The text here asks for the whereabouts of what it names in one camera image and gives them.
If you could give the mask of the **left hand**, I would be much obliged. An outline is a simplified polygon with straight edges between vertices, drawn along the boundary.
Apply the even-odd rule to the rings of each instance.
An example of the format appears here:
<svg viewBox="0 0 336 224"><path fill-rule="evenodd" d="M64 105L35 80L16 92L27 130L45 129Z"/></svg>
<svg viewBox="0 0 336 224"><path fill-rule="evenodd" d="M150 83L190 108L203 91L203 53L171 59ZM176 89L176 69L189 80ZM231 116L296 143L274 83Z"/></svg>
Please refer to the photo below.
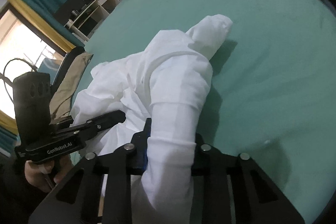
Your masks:
<svg viewBox="0 0 336 224"><path fill-rule="evenodd" d="M53 179L50 179L49 174L55 169L54 161L36 165L29 160L25 162L25 178L30 185L48 193L51 191L51 183L48 182L48 179L55 184L59 184L72 167L73 165L70 155L61 157L59 160L58 171L56 172L56 175L53 176Z"/></svg>

